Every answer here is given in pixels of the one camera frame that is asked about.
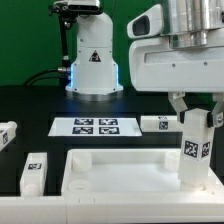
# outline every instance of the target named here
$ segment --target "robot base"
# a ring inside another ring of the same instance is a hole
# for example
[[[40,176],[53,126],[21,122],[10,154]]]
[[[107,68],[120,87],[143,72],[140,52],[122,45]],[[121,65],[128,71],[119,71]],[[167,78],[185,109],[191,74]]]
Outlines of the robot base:
[[[66,96],[76,98],[83,101],[106,101],[123,96],[123,90],[107,93],[107,94],[84,94],[66,90]]]

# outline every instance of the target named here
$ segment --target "white block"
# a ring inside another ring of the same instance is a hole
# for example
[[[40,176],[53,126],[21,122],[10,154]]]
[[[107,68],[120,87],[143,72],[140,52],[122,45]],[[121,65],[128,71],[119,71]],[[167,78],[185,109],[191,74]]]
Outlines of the white block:
[[[92,168],[92,155],[88,152],[74,152],[72,166],[75,172],[88,172]]]
[[[205,185],[212,152],[214,128],[207,127],[208,111],[185,113],[179,179],[194,189]]]
[[[63,197],[1,197],[1,224],[68,224]]]
[[[21,196],[42,196],[44,193],[46,174],[47,153],[29,153],[20,180]]]
[[[0,123],[0,151],[16,136],[15,122]]]
[[[180,164],[180,151],[165,153],[164,168],[171,172],[177,172]]]
[[[182,132],[183,125],[177,116],[142,116],[142,132]]]

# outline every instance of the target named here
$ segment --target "white paper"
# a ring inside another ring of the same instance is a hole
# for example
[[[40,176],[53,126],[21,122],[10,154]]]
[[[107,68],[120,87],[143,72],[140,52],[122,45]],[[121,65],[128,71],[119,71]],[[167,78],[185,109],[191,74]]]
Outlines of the white paper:
[[[135,118],[54,119],[48,136],[141,136]]]

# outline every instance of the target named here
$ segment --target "cable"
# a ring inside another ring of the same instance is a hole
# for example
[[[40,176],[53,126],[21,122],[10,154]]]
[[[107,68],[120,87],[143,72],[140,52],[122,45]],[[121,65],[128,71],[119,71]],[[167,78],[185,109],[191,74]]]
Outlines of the cable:
[[[41,81],[41,80],[46,80],[46,79],[60,79],[60,78],[64,78],[64,77],[63,76],[52,76],[52,77],[37,78],[37,79],[33,80],[32,82],[30,82],[28,86],[31,86],[35,82],[38,82],[38,81]]]
[[[30,82],[32,82],[34,79],[42,76],[42,75],[45,75],[45,74],[48,74],[48,73],[55,73],[55,72],[58,72],[58,69],[50,69],[50,70],[45,70],[45,71],[42,71],[42,72],[39,72],[37,73],[36,75],[33,75],[31,76],[29,79],[27,79],[23,85],[24,86],[28,86]]]
[[[116,7],[117,7],[117,0],[114,0],[114,7],[113,7],[113,10],[112,10],[112,13],[111,13],[111,19],[113,19],[113,17],[114,17],[114,13],[116,11]]]

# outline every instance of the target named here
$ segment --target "qr code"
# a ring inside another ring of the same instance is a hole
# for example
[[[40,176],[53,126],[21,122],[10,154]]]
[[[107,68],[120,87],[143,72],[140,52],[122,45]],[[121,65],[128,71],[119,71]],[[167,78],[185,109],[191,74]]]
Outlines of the qr code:
[[[118,125],[117,119],[99,119],[99,125]]]
[[[168,121],[159,122],[159,130],[168,130],[168,128],[169,128]]]
[[[201,158],[204,158],[206,156],[209,156],[210,145],[211,145],[210,142],[208,142],[208,143],[206,143],[206,144],[203,145],[202,153],[201,153]]]
[[[32,163],[32,164],[29,164],[28,170],[40,170],[41,166],[42,166],[41,163]]]
[[[119,128],[117,127],[105,127],[105,128],[100,127],[99,133],[108,135],[119,135],[120,131]]]
[[[196,143],[185,141],[184,154],[193,158],[198,158],[199,146]]]
[[[93,127],[74,127],[72,134],[75,135],[92,135]]]
[[[94,120],[88,118],[77,118],[75,119],[75,125],[93,125]]]
[[[7,142],[8,142],[8,134],[7,133],[5,133],[4,135],[3,135],[3,144],[6,144]]]

